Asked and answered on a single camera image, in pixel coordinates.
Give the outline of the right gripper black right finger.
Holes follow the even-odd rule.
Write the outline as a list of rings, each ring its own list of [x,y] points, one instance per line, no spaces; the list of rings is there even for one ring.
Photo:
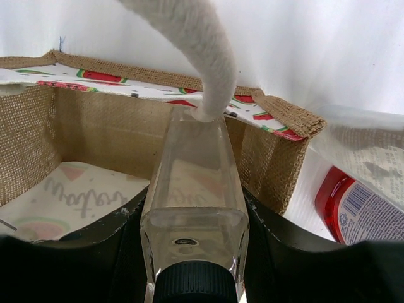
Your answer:
[[[250,220],[248,302],[403,302],[403,243],[324,239],[243,190]]]

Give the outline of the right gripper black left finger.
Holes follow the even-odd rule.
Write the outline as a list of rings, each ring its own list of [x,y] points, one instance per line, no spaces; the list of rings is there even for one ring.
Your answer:
[[[143,302],[147,190],[58,241],[1,236],[1,302]]]

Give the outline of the red bottle with red cap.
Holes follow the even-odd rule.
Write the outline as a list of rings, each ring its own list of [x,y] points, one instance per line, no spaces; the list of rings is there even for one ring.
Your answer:
[[[339,243],[350,246],[361,241],[403,240],[403,211],[334,166],[314,204]]]

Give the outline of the clear square bottle black cap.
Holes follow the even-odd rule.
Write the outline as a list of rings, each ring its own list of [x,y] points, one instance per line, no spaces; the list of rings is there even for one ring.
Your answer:
[[[174,107],[140,219],[146,302],[238,302],[249,216],[223,118]]]

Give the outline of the burlap watermelon canvas bag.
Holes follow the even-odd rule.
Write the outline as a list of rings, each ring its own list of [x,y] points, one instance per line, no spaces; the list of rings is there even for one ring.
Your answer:
[[[231,93],[250,97],[292,134],[256,128],[229,117],[241,183],[283,213],[295,188],[307,146],[323,118],[262,90],[236,86],[235,59],[210,1],[123,1],[178,48],[199,77],[136,68],[52,50],[41,57],[2,57],[10,72],[55,63],[122,76],[147,84],[201,91],[198,113],[207,116]],[[169,107],[141,95],[114,97],[58,86],[1,86],[1,204],[44,180],[62,161],[78,160],[148,178]]]

